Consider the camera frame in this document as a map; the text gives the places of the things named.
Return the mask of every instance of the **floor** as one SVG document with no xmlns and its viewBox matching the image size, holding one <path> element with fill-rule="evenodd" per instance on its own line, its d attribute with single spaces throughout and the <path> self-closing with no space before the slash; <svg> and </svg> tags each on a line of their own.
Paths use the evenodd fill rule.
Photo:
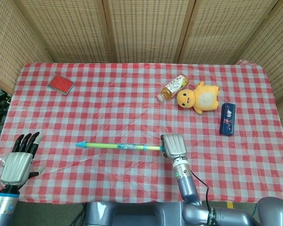
<svg viewBox="0 0 283 226">
<path fill-rule="evenodd" d="M 210 202 L 213 207 L 226 207 L 226 202 Z M 245 210 L 252 214 L 254 203 L 234 203 L 235 209 Z M 54 205 L 44 203 L 18 202 L 12 221 L 12 226 L 47 226 L 70 225 L 77 214 L 82 210 L 81 204 Z"/>
</svg>

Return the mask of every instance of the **bottle cap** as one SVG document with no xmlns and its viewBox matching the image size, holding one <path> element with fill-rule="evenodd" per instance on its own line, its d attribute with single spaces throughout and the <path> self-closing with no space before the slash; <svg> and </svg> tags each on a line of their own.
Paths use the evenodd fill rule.
<svg viewBox="0 0 283 226">
<path fill-rule="evenodd" d="M 164 101 L 165 100 L 165 96 L 163 94 L 158 94 L 157 98 L 159 99 L 159 101 Z"/>
</svg>

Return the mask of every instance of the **toy's white belly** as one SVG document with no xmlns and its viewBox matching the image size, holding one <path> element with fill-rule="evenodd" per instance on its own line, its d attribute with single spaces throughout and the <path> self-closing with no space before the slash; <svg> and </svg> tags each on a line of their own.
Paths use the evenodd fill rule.
<svg viewBox="0 0 283 226">
<path fill-rule="evenodd" d="M 213 104 L 214 94 L 211 92 L 203 92 L 198 97 L 198 103 L 200 106 L 209 107 Z"/>
</svg>

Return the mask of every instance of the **robotic arm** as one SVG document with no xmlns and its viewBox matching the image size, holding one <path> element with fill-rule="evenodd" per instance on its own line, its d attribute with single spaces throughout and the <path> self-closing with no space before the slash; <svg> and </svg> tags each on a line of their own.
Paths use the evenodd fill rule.
<svg viewBox="0 0 283 226">
<path fill-rule="evenodd" d="M 23 134 L 19 136 L 6 159 L 0 178 L 0 183 L 5 185 L 0 190 L 0 226 L 10 225 L 20 194 L 19 189 L 29 178 L 41 173 L 39 171 L 30 172 L 34 155 L 42 139 L 42 135 L 38 135 L 39 132 L 33 135 L 30 133 L 25 137 Z"/>
<path fill-rule="evenodd" d="M 173 161 L 173 169 L 182 199 L 183 219 L 192 225 L 218 226 L 283 226 L 283 200 L 265 197 L 258 202 L 261 224 L 249 213 L 226 208 L 206 209 L 201 206 L 197 189 L 186 160 L 187 150 L 181 134 L 162 135 L 166 155 Z"/>
</svg>

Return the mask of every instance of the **blue box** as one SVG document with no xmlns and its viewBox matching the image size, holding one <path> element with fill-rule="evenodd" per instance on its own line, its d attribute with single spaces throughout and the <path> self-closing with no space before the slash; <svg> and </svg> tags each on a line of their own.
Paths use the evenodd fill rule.
<svg viewBox="0 0 283 226">
<path fill-rule="evenodd" d="M 234 135 L 236 105 L 224 103 L 221 110 L 219 133 L 226 136 Z"/>
</svg>

